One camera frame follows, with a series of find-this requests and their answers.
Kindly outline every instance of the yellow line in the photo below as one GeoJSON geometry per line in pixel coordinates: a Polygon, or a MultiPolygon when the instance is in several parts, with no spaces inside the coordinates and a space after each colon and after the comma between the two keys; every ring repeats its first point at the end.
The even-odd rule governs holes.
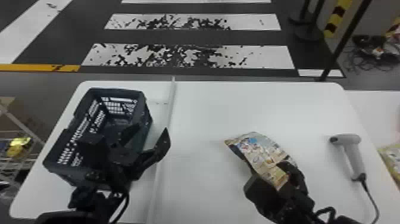
{"type": "Polygon", "coordinates": [[[0,64],[0,71],[78,71],[79,68],[69,64],[0,64]]]}

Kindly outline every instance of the crosswalk stripe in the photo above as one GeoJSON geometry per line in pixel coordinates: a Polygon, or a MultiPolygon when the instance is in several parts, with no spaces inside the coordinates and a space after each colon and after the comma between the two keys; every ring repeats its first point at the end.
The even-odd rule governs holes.
{"type": "Polygon", "coordinates": [[[106,29],[280,30],[275,14],[114,14],[106,29]]]}
{"type": "Polygon", "coordinates": [[[0,32],[0,63],[12,63],[72,0],[39,0],[0,32]]]}
{"type": "Polygon", "coordinates": [[[286,46],[96,43],[83,66],[294,69],[286,46]]]}
{"type": "Polygon", "coordinates": [[[120,4],[114,11],[125,14],[274,14],[276,12],[276,5],[265,2],[120,4]]]}
{"type": "Polygon", "coordinates": [[[149,3],[149,4],[163,4],[163,3],[271,3],[271,0],[123,0],[122,3],[149,3]]]}
{"type": "Polygon", "coordinates": [[[0,64],[0,71],[78,71],[79,67],[69,64],[0,64]]]}
{"type": "MultiPolygon", "coordinates": [[[[299,69],[299,75],[302,77],[320,77],[324,70],[320,69],[299,69]]],[[[331,70],[328,77],[344,77],[339,69],[331,70]]]]}

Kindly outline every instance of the worn paint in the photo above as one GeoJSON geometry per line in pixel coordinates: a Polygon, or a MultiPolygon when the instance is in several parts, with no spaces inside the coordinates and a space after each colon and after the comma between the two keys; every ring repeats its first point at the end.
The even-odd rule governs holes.
{"type": "Polygon", "coordinates": [[[106,29],[280,30],[275,14],[114,14],[106,29]]]}
{"type": "Polygon", "coordinates": [[[83,66],[294,69],[286,46],[96,43],[83,66]]]}

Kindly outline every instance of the robotic arm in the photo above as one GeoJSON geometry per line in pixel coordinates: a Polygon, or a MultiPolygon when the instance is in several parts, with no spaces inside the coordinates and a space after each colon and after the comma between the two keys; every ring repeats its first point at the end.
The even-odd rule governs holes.
{"type": "Polygon", "coordinates": [[[290,176],[278,191],[255,172],[243,188],[246,198],[255,204],[261,215],[278,224],[325,224],[318,217],[329,213],[326,224],[360,224],[345,216],[336,218],[333,207],[313,212],[315,202],[308,196],[302,172],[287,161],[278,166],[290,176]]]}

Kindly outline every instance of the black cable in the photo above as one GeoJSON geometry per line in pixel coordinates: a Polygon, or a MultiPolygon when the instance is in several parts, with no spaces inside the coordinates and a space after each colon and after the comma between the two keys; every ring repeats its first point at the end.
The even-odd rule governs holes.
{"type": "Polygon", "coordinates": [[[129,205],[129,192],[124,193],[124,195],[125,195],[124,207],[121,209],[121,211],[119,212],[117,217],[115,217],[115,219],[110,224],[116,224],[118,222],[118,220],[120,220],[120,218],[121,218],[122,214],[125,212],[126,208],[128,208],[128,205],[129,205]]]}
{"type": "Polygon", "coordinates": [[[372,195],[370,193],[370,191],[368,190],[368,186],[367,186],[367,182],[365,180],[361,181],[361,185],[364,188],[364,190],[366,191],[368,198],[370,198],[372,205],[374,206],[375,209],[375,219],[371,222],[371,224],[375,224],[379,217],[380,217],[380,212],[379,212],[379,208],[378,205],[376,204],[375,200],[372,198],[372,195]]]}
{"type": "MultiPolygon", "coordinates": [[[[394,48],[400,55],[400,48],[395,45],[394,48]]],[[[373,55],[367,55],[362,51],[361,48],[356,46],[348,46],[343,53],[347,54],[347,57],[343,61],[343,66],[347,71],[356,72],[360,74],[358,70],[369,71],[377,69],[380,71],[391,71],[395,68],[396,64],[382,64],[384,61],[376,59],[373,55]]]]}
{"type": "Polygon", "coordinates": [[[325,213],[329,213],[328,223],[332,223],[336,216],[336,210],[333,207],[326,207],[325,209],[318,210],[315,215],[318,217],[325,213]]]}

